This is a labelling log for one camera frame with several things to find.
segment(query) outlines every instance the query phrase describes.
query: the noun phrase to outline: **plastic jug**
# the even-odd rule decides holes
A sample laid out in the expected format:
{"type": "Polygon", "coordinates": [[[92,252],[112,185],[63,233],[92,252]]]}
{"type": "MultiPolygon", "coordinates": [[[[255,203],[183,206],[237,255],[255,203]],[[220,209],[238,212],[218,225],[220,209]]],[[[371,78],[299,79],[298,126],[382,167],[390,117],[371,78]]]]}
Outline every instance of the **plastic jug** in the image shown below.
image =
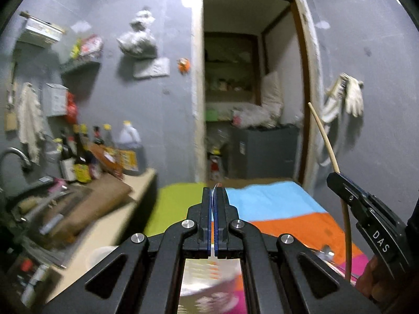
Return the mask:
{"type": "Polygon", "coordinates": [[[147,163],[144,147],[138,131],[131,122],[125,120],[124,127],[119,134],[116,146],[119,150],[119,161],[124,169],[124,174],[138,176],[145,172],[147,163]]]}

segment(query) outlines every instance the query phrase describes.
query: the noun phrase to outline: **storage box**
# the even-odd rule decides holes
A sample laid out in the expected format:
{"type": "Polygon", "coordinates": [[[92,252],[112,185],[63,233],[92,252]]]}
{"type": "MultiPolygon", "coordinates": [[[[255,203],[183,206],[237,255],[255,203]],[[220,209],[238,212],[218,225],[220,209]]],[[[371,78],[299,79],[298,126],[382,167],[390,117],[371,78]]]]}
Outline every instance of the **storage box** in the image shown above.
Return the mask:
{"type": "Polygon", "coordinates": [[[240,129],[231,132],[231,178],[292,178],[299,128],[240,129]]]}
{"type": "Polygon", "coordinates": [[[218,111],[213,108],[208,108],[205,111],[205,120],[206,121],[217,121],[218,120],[218,111]]]}
{"type": "Polygon", "coordinates": [[[18,41],[45,48],[60,41],[62,35],[62,31],[58,28],[29,17],[18,41]]]}
{"type": "Polygon", "coordinates": [[[47,83],[42,89],[42,111],[46,117],[67,114],[68,88],[58,83],[47,83]]]}

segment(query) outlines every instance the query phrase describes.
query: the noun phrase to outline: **orange toy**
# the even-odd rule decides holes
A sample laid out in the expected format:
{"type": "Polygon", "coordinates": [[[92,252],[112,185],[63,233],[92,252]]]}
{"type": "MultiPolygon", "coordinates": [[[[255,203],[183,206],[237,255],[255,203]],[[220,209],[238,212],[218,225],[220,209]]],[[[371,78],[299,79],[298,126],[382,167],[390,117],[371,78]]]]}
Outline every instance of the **orange toy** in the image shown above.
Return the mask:
{"type": "Polygon", "coordinates": [[[180,58],[178,60],[178,68],[179,72],[181,72],[182,74],[188,73],[191,68],[191,63],[188,59],[180,58]]]}

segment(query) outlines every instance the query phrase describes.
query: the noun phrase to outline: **wooden stick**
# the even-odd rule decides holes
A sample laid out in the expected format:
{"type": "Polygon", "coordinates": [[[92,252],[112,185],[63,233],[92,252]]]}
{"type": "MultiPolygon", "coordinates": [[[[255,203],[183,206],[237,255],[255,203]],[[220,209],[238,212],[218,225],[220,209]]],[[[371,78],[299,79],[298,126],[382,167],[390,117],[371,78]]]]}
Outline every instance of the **wooden stick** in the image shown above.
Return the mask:
{"type": "MultiPolygon", "coordinates": [[[[318,117],[316,110],[314,110],[311,102],[308,103],[311,113],[313,114],[314,119],[316,120],[318,129],[320,130],[321,136],[323,137],[324,145],[326,146],[327,152],[332,162],[333,171],[340,172],[338,162],[336,160],[335,154],[333,153],[332,145],[330,145],[329,138],[327,138],[326,131],[321,123],[320,118],[318,117]]],[[[352,234],[351,234],[351,221],[349,219],[349,209],[348,205],[341,199],[342,205],[342,214],[343,214],[343,223],[345,228],[345,253],[346,253],[346,268],[345,268],[345,279],[349,282],[351,281],[351,272],[352,272],[352,234]]]]}

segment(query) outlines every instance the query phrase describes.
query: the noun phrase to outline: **wooden counter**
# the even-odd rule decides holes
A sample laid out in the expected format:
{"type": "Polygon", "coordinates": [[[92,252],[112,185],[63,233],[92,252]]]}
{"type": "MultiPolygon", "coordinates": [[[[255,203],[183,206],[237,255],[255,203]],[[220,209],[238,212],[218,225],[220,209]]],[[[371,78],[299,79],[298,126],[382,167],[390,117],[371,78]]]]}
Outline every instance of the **wooden counter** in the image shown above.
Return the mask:
{"type": "Polygon", "coordinates": [[[148,168],[140,176],[124,176],[124,183],[127,183],[133,189],[129,194],[130,199],[128,203],[95,222],[87,233],[86,238],[80,243],[65,270],[54,267],[61,274],[62,278],[50,294],[48,301],[87,272],[86,260],[93,250],[101,246],[118,244],[120,236],[123,234],[133,212],[140,204],[155,175],[156,171],[148,168]]]}

